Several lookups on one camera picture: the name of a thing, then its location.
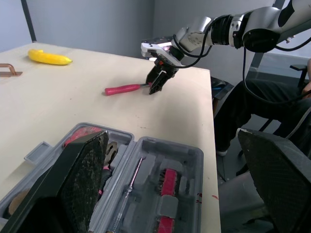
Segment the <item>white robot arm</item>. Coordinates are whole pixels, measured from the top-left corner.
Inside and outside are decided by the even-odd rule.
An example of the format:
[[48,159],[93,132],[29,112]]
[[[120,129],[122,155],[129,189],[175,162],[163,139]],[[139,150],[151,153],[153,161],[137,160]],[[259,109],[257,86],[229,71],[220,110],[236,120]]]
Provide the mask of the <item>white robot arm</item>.
[[[268,52],[278,43],[310,28],[311,0],[291,0],[282,10],[262,7],[241,15],[198,18],[190,27],[180,29],[172,41],[165,37],[142,42],[142,55],[157,58],[146,80],[152,83],[149,93],[161,90],[179,68],[188,67],[180,63],[184,56],[202,57],[203,50],[199,56],[190,54],[196,48],[230,45],[253,52]],[[172,46],[163,49],[161,43],[167,41]]]

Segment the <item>toolbox compartment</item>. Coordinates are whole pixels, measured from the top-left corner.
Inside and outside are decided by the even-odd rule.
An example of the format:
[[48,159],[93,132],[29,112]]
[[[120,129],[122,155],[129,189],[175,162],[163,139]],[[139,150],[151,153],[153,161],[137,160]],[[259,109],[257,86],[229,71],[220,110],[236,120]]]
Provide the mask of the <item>toolbox compartment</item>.
[[[64,142],[75,131],[88,126],[107,130],[109,142],[118,143],[118,153],[110,165],[113,169],[112,177],[107,181],[104,193],[96,204],[89,225],[90,231],[104,233],[108,230],[136,165],[144,157],[134,182],[121,233],[157,232],[154,230],[160,216],[174,219],[176,233],[200,232],[204,157],[200,149],[150,137],[143,137],[135,142],[131,133],[89,123],[76,125],[55,147],[43,142],[25,157],[27,162],[36,166],[0,201],[0,216],[3,216],[7,206],[19,192],[31,188],[55,163],[63,151]],[[178,174],[175,197],[161,196],[159,192],[160,172],[168,168]],[[6,222],[6,219],[0,218],[0,224]]]

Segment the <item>red screwdriver handle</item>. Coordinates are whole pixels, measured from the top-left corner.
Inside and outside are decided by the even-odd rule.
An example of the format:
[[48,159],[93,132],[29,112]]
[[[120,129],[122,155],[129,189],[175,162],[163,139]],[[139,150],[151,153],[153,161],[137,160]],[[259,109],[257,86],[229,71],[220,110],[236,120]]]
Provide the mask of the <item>red screwdriver handle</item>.
[[125,85],[125,86],[119,86],[119,87],[106,88],[105,94],[107,96],[111,96],[111,95],[115,95],[115,94],[119,94],[119,93],[136,91],[138,89],[140,89],[139,84]]

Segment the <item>copper pipe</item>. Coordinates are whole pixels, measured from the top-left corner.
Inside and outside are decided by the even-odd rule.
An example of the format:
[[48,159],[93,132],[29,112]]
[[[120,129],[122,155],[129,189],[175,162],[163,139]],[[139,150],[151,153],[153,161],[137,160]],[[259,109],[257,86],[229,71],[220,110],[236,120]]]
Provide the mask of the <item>copper pipe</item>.
[[8,63],[1,63],[0,67],[8,67],[13,75],[17,75],[14,67]]
[[11,76],[20,76],[23,72],[15,71],[14,67],[8,63],[0,63],[0,68],[9,68],[8,71],[0,71],[0,77],[11,77]]

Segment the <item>yellow banana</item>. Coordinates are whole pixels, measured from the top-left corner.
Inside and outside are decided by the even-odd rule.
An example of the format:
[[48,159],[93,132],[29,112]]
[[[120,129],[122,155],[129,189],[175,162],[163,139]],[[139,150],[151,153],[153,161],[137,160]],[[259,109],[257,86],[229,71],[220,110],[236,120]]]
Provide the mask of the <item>yellow banana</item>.
[[43,50],[29,50],[28,57],[33,61],[52,65],[67,65],[72,62],[72,60],[66,56],[44,53]]

